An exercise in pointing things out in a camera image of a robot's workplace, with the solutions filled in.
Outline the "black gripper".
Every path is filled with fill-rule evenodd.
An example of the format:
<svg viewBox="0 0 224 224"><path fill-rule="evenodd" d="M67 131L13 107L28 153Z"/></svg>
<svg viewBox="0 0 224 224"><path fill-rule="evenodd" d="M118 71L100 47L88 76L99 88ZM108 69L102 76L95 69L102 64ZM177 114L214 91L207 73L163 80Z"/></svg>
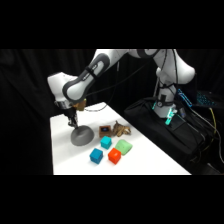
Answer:
<svg viewBox="0 0 224 224"><path fill-rule="evenodd" d="M71 107L69 109L66 109L64 111L64 115L67 116L69 119L76 119L77 118L77 109L75 107ZM73 122L74 123L74 128L77 129L78 128L78 123L76 121ZM72 122L69 120L68 121L68 125L70 127L72 126Z"/></svg>

